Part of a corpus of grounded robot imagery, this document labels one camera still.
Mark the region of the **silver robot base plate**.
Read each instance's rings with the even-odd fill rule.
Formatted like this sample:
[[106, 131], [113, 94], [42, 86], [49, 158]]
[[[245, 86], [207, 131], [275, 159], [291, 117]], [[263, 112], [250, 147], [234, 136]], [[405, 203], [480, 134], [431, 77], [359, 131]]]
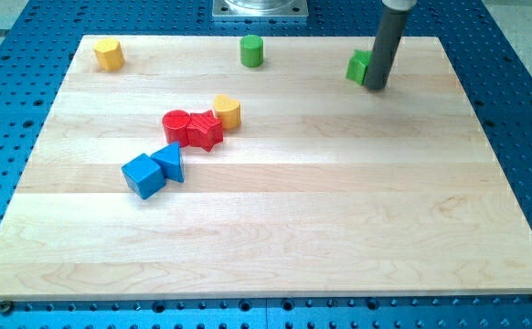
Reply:
[[309, 16], [307, 0], [214, 0], [212, 16], [237, 17], [297, 17]]

